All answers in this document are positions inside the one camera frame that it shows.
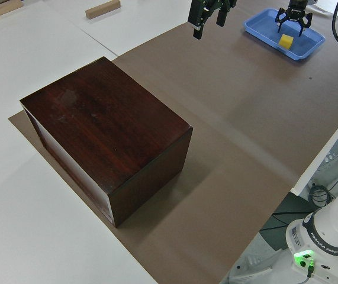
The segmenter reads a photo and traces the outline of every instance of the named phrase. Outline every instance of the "yellow sponge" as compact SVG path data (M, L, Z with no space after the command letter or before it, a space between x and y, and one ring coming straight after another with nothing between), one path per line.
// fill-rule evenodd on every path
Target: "yellow sponge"
M279 45L284 47L285 49L289 49L294 41L293 37L289 35L283 34L281 39L279 40Z

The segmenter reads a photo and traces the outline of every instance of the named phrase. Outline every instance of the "blue plastic tray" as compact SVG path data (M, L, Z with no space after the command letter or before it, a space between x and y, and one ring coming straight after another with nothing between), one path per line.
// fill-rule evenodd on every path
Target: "blue plastic tray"
M300 25L297 22L284 22L278 33L278 25L274 21L277 13L276 9L263 10L245 21L245 30L294 60L306 58L325 41L323 35L310 28L299 37ZM294 38L289 49L278 44L283 34Z

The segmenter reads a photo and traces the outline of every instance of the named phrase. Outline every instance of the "wooden stick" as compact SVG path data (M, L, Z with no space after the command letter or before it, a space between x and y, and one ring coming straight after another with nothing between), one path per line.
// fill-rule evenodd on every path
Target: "wooden stick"
M0 15L11 12L18 8L22 7L22 3L20 0L9 0L7 2L0 4Z
M120 6L120 0L111 0L107 3L86 10L86 17L89 19L93 19L105 13L111 12L115 9L118 9L120 8Z

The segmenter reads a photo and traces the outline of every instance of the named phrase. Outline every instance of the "brown mat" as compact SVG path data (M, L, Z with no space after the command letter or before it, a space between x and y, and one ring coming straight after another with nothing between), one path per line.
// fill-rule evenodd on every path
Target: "brown mat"
M194 127L183 172L119 229L160 284L218 283L338 127L338 45L295 62L242 29L277 1L237 3L201 41L181 25L114 61ZM23 113L11 122L77 192Z

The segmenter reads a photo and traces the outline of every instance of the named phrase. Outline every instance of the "wooden box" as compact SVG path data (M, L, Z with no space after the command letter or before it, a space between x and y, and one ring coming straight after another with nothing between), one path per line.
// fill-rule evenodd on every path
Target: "wooden box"
M114 226L183 168L192 127L104 57L20 102L45 148Z

